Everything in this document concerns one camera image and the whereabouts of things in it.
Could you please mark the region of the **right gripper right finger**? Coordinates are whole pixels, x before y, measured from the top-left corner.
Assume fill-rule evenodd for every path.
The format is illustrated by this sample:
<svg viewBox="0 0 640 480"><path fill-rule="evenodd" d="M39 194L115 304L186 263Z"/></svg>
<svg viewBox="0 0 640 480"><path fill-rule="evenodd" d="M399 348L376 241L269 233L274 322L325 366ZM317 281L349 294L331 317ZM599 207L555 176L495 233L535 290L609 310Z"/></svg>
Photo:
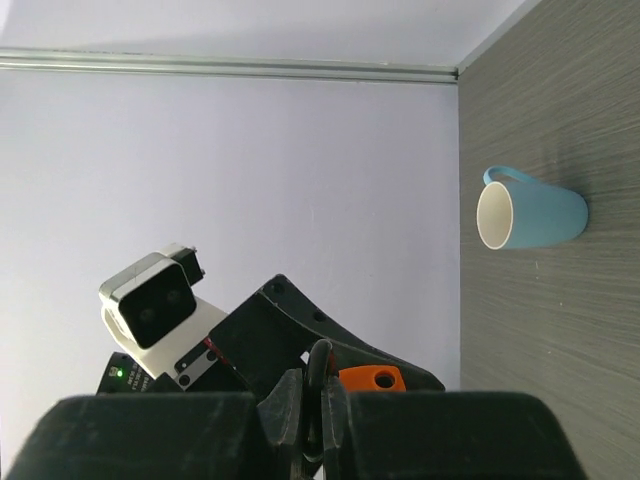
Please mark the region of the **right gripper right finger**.
<svg viewBox="0 0 640 480"><path fill-rule="evenodd" d="M326 380L328 479L583 479L559 421L513 392L356 392Z"/></svg>

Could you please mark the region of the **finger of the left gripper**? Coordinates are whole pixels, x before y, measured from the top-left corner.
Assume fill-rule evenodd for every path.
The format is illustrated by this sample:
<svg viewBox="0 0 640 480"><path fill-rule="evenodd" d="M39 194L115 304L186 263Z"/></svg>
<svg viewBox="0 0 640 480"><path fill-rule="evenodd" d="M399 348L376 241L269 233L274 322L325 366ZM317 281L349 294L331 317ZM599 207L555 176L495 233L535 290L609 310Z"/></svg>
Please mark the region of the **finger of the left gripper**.
<svg viewBox="0 0 640 480"><path fill-rule="evenodd" d="M409 390L445 389L429 371L379 350L343 328L281 274L265 283L224 320L231 319L260 330L254 362L241 363L242 367L248 367L247 379L259 391L260 400L268 396L285 371L304 367L301 355L320 339L332 343L339 369L393 365L400 370Z"/></svg>

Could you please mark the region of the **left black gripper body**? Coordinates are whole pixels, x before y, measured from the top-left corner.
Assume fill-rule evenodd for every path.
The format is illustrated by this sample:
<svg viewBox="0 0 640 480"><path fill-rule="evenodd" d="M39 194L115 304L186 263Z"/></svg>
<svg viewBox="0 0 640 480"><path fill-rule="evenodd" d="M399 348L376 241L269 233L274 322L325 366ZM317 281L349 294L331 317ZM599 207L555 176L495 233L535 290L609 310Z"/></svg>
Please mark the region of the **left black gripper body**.
<svg viewBox="0 0 640 480"><path fill-rule="evenodd" d="M260 398L241 366L254 362L259 336L247 322L222 321L176 362L176 383L185 392L245 391Z"/></svg>

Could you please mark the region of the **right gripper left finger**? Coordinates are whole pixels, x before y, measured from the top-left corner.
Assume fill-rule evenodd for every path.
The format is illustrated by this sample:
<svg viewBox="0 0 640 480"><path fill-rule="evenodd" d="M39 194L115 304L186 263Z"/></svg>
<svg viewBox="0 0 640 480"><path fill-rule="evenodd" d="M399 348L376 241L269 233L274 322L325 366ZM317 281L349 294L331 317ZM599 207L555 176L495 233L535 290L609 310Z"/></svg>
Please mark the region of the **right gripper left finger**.
<svg viewBox="0 0 640 480"><path fill-rule="evenodd" d="M75 396L36 423L10 479L297 479L249 393Z"/></svg>

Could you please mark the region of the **orange black padlock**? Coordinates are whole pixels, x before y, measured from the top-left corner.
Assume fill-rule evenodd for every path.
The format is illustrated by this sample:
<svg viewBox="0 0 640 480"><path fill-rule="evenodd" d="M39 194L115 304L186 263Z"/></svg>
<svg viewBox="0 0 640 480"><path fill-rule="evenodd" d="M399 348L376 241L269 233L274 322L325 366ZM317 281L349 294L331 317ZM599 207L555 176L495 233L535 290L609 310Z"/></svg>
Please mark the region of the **orange black padlock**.
<svg viewBox="0 0 640 480"><path fill-rule="evenodd" d="M400 370L392 365L363 365L339 369L333 345L317 341L309 353L303 387L303 455L311 463L320 462L322 438L321 391L330 377L337 377L348 393L405 392Z"/></svg>

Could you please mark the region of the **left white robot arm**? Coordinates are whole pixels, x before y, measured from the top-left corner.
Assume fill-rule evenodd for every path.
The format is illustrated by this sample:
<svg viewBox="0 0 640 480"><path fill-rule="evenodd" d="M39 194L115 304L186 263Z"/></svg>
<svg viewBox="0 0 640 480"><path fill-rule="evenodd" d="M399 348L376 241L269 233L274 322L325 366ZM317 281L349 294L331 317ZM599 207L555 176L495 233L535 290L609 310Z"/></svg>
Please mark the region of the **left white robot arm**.
<svg viewBox="0 0 640 480"><path fill-rule="evenodd" d="M304 370L313 345L332 344L329 369L348 391L443 390L430 372L378 350L343 328L278 274L231 313L193 294L200 275L178 265L142 280L120 273L100 288L101 317L121 351L111 355L101 393L142 393L162 375L185 392L252 393L264 400L284 373Z"/></svg>

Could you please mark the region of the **light blue mug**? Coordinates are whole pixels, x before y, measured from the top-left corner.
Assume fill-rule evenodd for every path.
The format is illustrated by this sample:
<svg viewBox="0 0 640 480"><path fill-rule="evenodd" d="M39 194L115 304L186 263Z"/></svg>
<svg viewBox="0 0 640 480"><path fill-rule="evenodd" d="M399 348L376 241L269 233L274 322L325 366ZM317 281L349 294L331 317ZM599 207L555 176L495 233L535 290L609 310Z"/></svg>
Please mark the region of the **light blue mug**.
<svg viewBox="0 0 640 480"><path fill-rule="evenodd" d="M517 169L492 166L483 174L476 226L490 250L546 248L577 238L589 220L578 193Z"/></svg>

